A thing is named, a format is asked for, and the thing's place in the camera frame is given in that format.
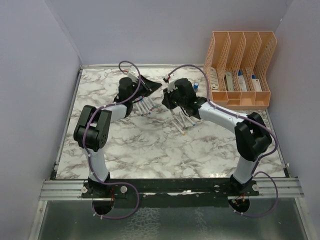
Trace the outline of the light blue capped marker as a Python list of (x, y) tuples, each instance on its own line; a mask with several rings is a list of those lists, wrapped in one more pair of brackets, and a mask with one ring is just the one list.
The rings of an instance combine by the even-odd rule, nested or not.
[(193, 122), (189, 116), (186, 116), (186, 119), (190, 122), (192, 126), (196, 126), (195, 122)]

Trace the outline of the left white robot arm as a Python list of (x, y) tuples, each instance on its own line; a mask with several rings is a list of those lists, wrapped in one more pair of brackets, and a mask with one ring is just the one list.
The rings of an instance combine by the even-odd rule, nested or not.
[(144, 76), (137, 80), (123, 77), (119, 80), (118, 94), (113, 103), (102, 107), (85, 105), (73, 133), (73, 139), (85, 151), (89, 165), (89, 182), (95, 182), (93, 191), (97, 196), (106, 197), (111, 190), (110, 178), (104, 156), (110, 124), (124, 119), (133, 110), (133, 104), (141, 97), (148, 97), (162, 86)]

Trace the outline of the peach capped marker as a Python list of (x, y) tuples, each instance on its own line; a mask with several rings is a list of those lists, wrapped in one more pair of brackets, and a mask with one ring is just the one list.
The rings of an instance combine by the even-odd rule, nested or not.
[(179, 131), (179, 133), (181, 133), (183, 136), (185, 136), (184, 131), (173, 120), (171, 120), (171, 123)]

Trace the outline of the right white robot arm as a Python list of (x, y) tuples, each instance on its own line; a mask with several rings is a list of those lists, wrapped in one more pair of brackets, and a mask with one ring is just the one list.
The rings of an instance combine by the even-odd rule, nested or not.
[(163, 90), (162, 104), (169, 110), (179, 107), (188, 116), (215, 123), (235, 135), (239, 160), (230, 177), (229, 189), (236, 196), (246, 192), (258, 158), (272, 143), (261, 115), (256, 112), (248, 115), (238, 113), (197, 96), (187, 78), (169, 83)]

